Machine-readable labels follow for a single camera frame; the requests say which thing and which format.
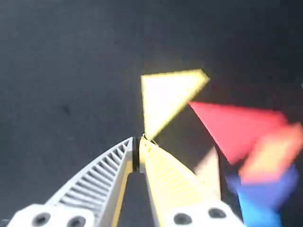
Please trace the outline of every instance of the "blue block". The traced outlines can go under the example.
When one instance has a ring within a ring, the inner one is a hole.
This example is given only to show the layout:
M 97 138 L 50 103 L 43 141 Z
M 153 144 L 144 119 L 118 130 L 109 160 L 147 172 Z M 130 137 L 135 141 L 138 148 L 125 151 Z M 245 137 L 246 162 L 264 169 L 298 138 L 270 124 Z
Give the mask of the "blue block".
M 238 176 L 226 177 L 229 189 L 236 194 L 241 192 L 257 205 L 278 210 L 295 190 L 299 173 L 295 165 L 291 166 L 279 181 L 270 183 L 241 184 Z

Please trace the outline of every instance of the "dark table surface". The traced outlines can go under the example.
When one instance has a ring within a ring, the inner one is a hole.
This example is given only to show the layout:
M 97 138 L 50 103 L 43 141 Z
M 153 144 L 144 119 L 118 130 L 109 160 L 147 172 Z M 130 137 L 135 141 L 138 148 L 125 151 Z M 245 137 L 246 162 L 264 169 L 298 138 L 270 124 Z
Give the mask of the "dark table surface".
M 200 100 L 283 109 L 301 121 L 298 38 L 286 7 L 0 1 L 0 220 L 44 203 L 102 151 L 143 133 L 142 74 L 201 68 L 212 82 Z M 191 169 L 213 145 L 189 107 L 157 141 Z M 152 226 L 139 174 L 129 177 L 119 226 Z

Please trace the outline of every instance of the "red triangle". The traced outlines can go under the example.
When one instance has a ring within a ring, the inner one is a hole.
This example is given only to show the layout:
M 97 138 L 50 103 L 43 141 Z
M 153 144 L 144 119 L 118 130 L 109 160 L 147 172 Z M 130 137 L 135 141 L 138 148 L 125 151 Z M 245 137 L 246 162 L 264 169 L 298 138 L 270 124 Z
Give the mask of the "red triangle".
M 282 113 L 271 110 L 190 102 L 230 164 L 250 152 L 265 134 L 287 124 Z

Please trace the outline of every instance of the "yellow triangle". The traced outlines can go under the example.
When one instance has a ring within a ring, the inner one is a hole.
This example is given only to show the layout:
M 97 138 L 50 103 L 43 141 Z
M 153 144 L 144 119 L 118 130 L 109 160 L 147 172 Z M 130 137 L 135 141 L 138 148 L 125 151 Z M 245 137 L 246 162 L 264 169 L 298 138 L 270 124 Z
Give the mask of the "yellow triangle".
M 202 70 L 141 76 L 146 138 L 153 139 L 208 80 Z
M 218 199 L 221 199 L 219 157 L 213 147 L 194 169 L 198 181 L 203 187 L 210 188 Z

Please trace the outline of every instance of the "triangular block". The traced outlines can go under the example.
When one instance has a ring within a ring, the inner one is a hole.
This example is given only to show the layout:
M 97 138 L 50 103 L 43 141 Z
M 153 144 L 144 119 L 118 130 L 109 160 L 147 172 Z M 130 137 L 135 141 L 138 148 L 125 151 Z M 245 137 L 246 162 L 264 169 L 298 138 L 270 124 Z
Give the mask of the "triangular block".
M 277 182 L 241 184 L 238 176 L 226 177 L 229 189 L 236 194 L 243 193 L 257 205 L 278 210 L 295 190 L 299 180 L 299 173 L 293 165 Z
M 280 112 L 190 102 L 231 164 L 244 158 L 255 142 L 287 123 Z
M 221 199 L 219 158 L 215 147 L 206 154 L 194 171 L 202 186 L 209 188 Z
M 280 216 L 270 209 L 255 205 L 245 194 L 238 193 L 243 222 L 247 227 L 282 227 Z
M 242 183 L 277 181 L 303 147 L 300 123 L 272 132 L 256 143 L 239 171 Z
M 141 76 L 146 138 L 154 138 L 208 80 L 202 70 Z

